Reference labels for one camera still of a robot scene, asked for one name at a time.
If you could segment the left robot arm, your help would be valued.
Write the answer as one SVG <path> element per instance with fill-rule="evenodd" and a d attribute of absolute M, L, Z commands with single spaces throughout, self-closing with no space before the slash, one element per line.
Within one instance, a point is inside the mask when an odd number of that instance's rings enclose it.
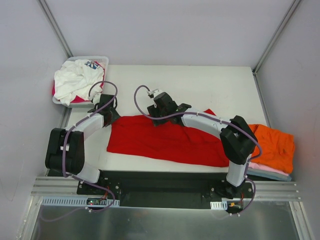
<path fill-rule="evenodd" d="M 120 118 L 117 106 L 115 95 L 101 94 L 80 123 L 68 129 L 51 130 L 45 156 L 46 168 L 89 182 L 88 188 L 96 195 L 103 193 L 106 182 L 100 179 L 102 171 L 85 161 L 85 141 Z"/>

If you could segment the red t-shirt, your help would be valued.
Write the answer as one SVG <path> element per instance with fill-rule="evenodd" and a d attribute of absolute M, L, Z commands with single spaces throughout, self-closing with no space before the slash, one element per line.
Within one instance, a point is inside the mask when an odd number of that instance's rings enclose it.
<path fill-rule="evenodd" d="M 122 116 L 114 122 L 106 150 L 182 164 L 229 166 L 217 137 L 171 122 L 154 126 L 152 120 L 143 115 Z"/>

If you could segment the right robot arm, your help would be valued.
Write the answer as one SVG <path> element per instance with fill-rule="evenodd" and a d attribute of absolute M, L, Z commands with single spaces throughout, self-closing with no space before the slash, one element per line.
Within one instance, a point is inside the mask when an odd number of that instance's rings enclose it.
<path fill-rule="evenodd" d="M 177 105 L 169 94 L 160 89 L 148 90 L 147 94 L 153 99 L 147 110 L 155 125 L 170 121 L 210 134 L 221 141 L 223 152 L 229 160 L 225 193 L 232 198 L 241 194 L 248 161 L 258 144 L 244 118 L 237 115 L 228 120 L 197 111 L 189 104 Z"/>

